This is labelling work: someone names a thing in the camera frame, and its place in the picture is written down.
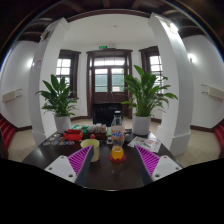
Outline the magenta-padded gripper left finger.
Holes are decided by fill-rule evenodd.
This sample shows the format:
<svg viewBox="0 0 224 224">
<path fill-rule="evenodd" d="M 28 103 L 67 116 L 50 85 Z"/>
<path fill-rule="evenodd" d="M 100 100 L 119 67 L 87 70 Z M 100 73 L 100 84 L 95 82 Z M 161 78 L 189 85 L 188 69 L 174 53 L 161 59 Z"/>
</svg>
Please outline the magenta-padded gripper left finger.
<svg viewBox="0 0 224 224">
<path fill-rule="evenodd" d="M 45 170 L 82 186 L 85 182 L 93 154 L 94 147 L 90 145 L 69 156 L 59 156 Z"/>
</svg>

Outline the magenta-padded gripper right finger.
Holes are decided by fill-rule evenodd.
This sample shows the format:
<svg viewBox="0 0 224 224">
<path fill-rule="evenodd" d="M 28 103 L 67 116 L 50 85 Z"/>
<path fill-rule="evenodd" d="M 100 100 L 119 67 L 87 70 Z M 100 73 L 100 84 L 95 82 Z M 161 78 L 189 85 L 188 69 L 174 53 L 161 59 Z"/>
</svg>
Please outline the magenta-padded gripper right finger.
<svg viewBox="0 0 224 224">
<path fill-rule="evenodd" d="M 168 155 L 159 156 L 138 145 L 134 146 L 134 153 L 136 154 L 136 160 L 140 168 L 144 185 L 182 169 L 182 167 Z"/>
</svg>

